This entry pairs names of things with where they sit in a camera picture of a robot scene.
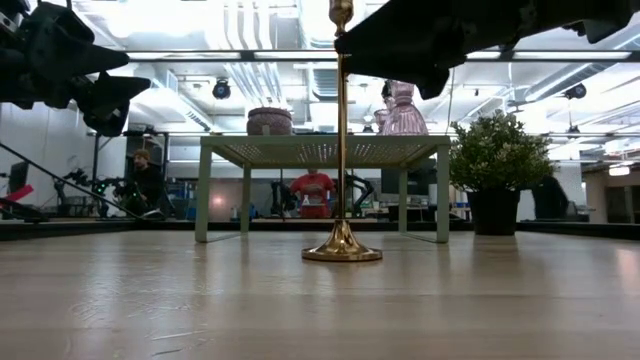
black plant pot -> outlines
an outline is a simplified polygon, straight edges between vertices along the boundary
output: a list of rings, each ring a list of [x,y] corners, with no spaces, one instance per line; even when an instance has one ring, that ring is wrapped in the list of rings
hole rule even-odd
[[[467,195],[476,234],[511,236],[516,232],[519,191],[482,190]]]

wooden table surface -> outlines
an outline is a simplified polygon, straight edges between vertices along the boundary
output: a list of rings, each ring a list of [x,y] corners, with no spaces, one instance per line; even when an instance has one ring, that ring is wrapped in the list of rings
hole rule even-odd
[[[0,243],[2,359],[640,359],[640,243],[360,233],[376,263],[306,262],[325,233]]]

table leg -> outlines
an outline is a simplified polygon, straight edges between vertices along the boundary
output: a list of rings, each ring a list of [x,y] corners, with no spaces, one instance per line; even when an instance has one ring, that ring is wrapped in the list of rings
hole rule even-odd
[[[409,182],[409,172],[407,169],[400,170],[400,181],[398,189],[398,231],[407,232],[407,188]]]
[[[245,165],[242,176],[242,209],[240,213],[240,232],[246,234],[249,232],[250,223],[250,205],[251,205],[251,167]]]
[[[437,234],[438,243],[449,242],[449,146],[438,146],[438,212]]]
[[[207,242],[209,226],[209,191],[211,186],[211,153],[212,148],[200,147],[200,167],[198,170],[198,189],[196,202],[196,241]]]

red shirt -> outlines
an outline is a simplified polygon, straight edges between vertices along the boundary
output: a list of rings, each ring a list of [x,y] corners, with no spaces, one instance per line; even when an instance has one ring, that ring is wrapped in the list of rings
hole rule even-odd
[[[329,217],[327,191],[332,190],[333,180],[326,174],[320,173],[303,175],[291,184],[292,193],[300,192],[302,201],[305,197],[309,200],[309,205],[302,204],[300,208],[300,215],[305,218]]]

gold candlestick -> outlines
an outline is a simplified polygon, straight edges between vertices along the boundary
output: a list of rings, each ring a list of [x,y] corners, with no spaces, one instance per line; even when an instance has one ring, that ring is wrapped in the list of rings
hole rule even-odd
[[[336,24],[336,36],[345,32],[353,17],[353,0],[330,0],[329,18]],[[347,159],[347,74],[345,56],[338,54],[338,219],[329,239],[322,246],[302,250],[302,258],[319,261],[371,261],[382,259],[382,251],[360,244],[346,219],[347,191],[345,167]]]

